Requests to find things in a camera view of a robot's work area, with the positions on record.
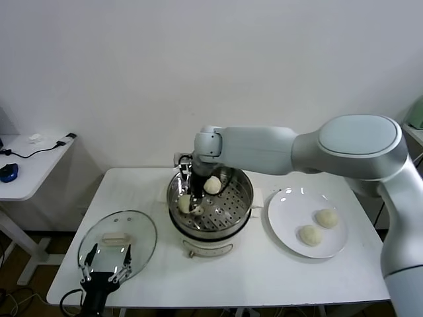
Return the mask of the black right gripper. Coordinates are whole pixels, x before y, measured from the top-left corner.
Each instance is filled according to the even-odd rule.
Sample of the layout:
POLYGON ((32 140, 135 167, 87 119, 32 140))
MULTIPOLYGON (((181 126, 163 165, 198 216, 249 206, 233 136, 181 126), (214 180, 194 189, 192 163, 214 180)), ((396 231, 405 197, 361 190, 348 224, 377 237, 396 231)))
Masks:
POLYGON ((212 169, 204 165, 192 165, 192 173, 190 179, 191 194, 189 201, 189 212, 196 209, 196 198, 199 198, 197 205, 201 206, 204 196, 204 185, 212 175, 212 169))

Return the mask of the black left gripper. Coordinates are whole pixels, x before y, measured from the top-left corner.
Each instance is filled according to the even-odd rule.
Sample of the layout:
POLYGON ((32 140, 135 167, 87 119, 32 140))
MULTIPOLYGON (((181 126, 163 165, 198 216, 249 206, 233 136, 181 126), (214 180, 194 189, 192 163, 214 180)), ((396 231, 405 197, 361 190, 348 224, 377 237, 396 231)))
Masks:
POLYGON ((85 299, 80 316, 102 316, 106 300, 110 293, 119 289, 119 283, 123 283, 132 274, 132 245, 123 248, 125 255, 123 262, 114 273, 106 271, 94 271, 91 273, 91 265, 97 253, 98 244, 95 243, 87 253, 79 268, 82 273, 81 286, 85 291, 85 299))

